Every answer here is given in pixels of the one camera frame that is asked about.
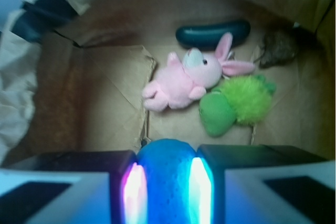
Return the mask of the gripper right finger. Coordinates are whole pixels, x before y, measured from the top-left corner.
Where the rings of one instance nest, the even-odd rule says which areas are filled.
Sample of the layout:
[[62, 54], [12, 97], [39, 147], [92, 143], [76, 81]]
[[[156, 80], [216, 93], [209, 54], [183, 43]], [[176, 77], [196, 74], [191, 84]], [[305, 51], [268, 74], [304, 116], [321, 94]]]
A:
[[335, 223], [335, 161], [289, 145], [197, 149], [211, 223]]

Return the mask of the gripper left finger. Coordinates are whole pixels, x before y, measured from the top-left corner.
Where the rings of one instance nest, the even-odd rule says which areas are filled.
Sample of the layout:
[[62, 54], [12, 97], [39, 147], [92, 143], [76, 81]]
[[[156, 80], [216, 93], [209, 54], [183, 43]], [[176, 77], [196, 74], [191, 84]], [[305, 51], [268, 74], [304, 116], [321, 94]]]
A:
[[146, 223], [133, 151], [36, 155], [1, 169], [1, 223]]

